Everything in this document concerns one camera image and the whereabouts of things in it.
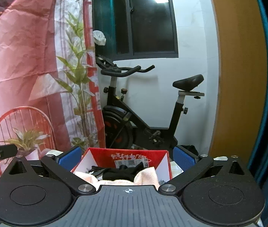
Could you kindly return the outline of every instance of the blue pad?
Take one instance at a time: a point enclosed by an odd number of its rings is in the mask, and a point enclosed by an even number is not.
[[[198,156],[193,155],[183,147],[181,149],[179,147],[174,147],[173,159],[183,171],[186,171],[197,163]]]
[[[82,151],[80,147],[74,147],[56,157],[56,162],[63,168],[71,171],[81,160]]]

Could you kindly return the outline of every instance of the exercise bike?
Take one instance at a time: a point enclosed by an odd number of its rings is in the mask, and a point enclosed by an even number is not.
[[[142,70],[141,66],[134,68],[118,67],[112,60],[97,56],[96,63],[101,68],[101,74],[110,76],[109,87],[105,87],[103,92],[108,94],[107,105],[103,107],[103,120],[106,133],[106,147],[129,149],[133,144],[149,150],[168,150],[173,158],[173,149],[177,146],[177,139],[174,134],[183,112],[187,114],[188,108],[183,108],[185,96],[193,96],[200,99],[204,93],[192,91],[204,80],[201,74],[181,79],[173,83],[173,87],[180,89],[178,99],[175,104],[169,128],[149,127],[133,110],[124,102],[126,89],[121,89],[122,96],[116,96],[117,78],[127,77],[135,72],[149,72],[155,68],[154,65]]]

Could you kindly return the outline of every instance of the green plant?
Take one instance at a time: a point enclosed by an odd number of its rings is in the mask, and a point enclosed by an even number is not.
[[[12,128],[16,138],[5,140],[7,143],[15,144],[18,151],[31,152],[34,149],[39,149],[39,146],[44,144],[44,139],[49,135],[44,134],[42,131],[24,129],[22,132],[16,128]]]
[[[75,137],[72,140],[72,144],[78,145],[83,150],[85,150],[86,147],[93,146],[91,121],[88,120],[87,116],[87,106],[91,102],[91,95],[93,94],[85,90],[85,85],[90,82],[90,79],[87,75],[87,68],[89,66],[82,63],[84,56],[87,53],[85,45],[83,44],[84,25],[80,19],[75,18],[75,16],[73,16],[70,12],[69,18],[66,19],[66,21],[71,28],[71,30],[66,30],[66,35],[68,37],[67,42],[71,48],[72,55],[69,55],[70,60],[67,60],[60,56],[57,56],[57,58],[67,68],[64,73],[67,76],[68,80],[71,82],[71,85],[60,78],[56,78],[55,80],[68,93],[70,93],[76,101],[77,107],[74,108],[73,111],[76,116],[80,116],[80,122],[78,125],[80,127],[81,134],[85,137],[85,139],[82,140],[79,137]]]

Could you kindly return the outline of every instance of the cardboard box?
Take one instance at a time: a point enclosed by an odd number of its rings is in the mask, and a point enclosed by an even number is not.
[[[92,166],[119,168],[120,165],[134,167],[143,162],[144,167],[154,167],[159,184],[172,178],[169,153],[166,150],[130,150],[88,148],[80,163],[72,170],[88,173]]]

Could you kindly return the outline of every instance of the gray ribbed platform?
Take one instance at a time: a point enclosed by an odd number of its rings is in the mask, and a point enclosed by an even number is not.
[[[205,227],[192,218],[174,196],[153,186],[103,186],[81,196],[61,219],[45,227]]]

